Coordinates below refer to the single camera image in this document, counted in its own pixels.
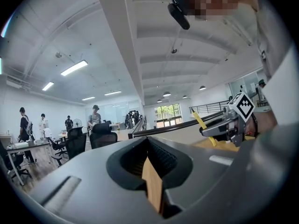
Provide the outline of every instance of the yellow pen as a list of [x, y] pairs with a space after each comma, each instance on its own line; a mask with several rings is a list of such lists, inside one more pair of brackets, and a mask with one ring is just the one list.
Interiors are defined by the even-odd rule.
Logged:
[[[198, 121], [199, 125], [206, 129], [206, 124], [202, 121], [202, 119], [199, 117], [199, 115], [192, 109], [192, 114], [195, 117], [195, 119]], [[209, 140], [213, 144], [213, 146], [217, 146], [216, 140], [213, 137], [209, 137]]]

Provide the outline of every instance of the black office chair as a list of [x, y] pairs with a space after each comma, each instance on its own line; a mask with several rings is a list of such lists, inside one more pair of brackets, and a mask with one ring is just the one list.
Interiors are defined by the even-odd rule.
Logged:
[[117, 142], [117, 134], [111, 132], [109, 123], [96, 124], [90, 135], [92, 149], [107, 146]]
[[[13, 170], [13, 166], [9, 160], [9, 157], [8, 157], [8, 153], [7, 153], [7, 150], [3, 147], [2, 145], [2, 142], [0, 141], [0, 155], [3, 159], [3, 162], [6, 166], [6, 168], [8, 170]], [[21, 169], [20, 165], [21, 163], [23, 163], [24, 161], [24, 157], [22, 154], [14, 154], [12, 156], [12, 159], [13, 159], [13, 162], [14, 162], [14, 166], [16, 167], [16, 169], [18, 170], [18, 174], [21, 176], [21, 175], [28, 175], [30, 178], [32, 178], [31, 174], [29, 173], [29, 171], [24, 168], [24, 169]], [[11, 177], [11, 181], [14, 182], [13, 178], [16, 177], [16, 174], [14, 174], [12, 177]]]
[[59, 150], [59, 152], [57, 152], [55, 155], [58, 156], [62, 155], [64, 157], [64, 154], [68, 154], [67, 151], [65, 150], [65, 141], [63, 142], [63, 138], [56, 141], [54, 141], [52, 138], [47, 138], [47, 139], [51, 143], [52, 148], [54, 150]]
[[[67, 141], [65, 142], [66, 151], [69, 155], [69, 160], [78, 154], [85, 151], [86, 133], [82, 133], [82, 127], [72, 128], [67, 133]], [[52, 157], [57, 160], [61, 166], [61, 157]]]

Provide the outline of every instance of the headset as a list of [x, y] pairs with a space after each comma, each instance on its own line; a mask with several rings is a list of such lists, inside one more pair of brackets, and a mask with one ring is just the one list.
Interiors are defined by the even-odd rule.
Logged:
[[188, 4], [185, 0], [171, 0], [172, 3], [168, 5], [168, 11], [171, 16], [179, 23], [184, 30], [190, 28], [190, 24], [186, 19], [188, 15]]

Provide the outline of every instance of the person in black clothing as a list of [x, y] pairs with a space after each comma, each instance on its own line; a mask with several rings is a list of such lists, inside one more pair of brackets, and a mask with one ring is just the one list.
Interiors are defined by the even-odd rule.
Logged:
[[[25, 114], [25, 109], [22, 107], [20, 109], [20, 113], [21, 113], [21, 124], [20, 124], [20, 141], [27, 141], [29, 140], [29, 135], [26, 132], [28, 123], [29, 123], [29, 119], [28, 116]], [[28, 163], [34, 163], [34, 159], [32, 157], [31, 151], [25, 151], [25, 156], [27, 159], [30, 159], [30, 161], [28, 161]]]
[[67, 120], [65, 121], [66, 131], [68, 132], [71, 128], [73, 128], [73, 121], [71, 117], [68, 115]]

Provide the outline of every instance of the smoke detector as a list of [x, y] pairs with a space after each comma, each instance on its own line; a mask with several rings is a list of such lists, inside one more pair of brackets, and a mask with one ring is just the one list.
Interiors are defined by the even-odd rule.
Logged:
[[57, 58], [61, 58], [62, 55], [60, 54], [60, 52], [57, 52], [56, 55], [55, 55]]

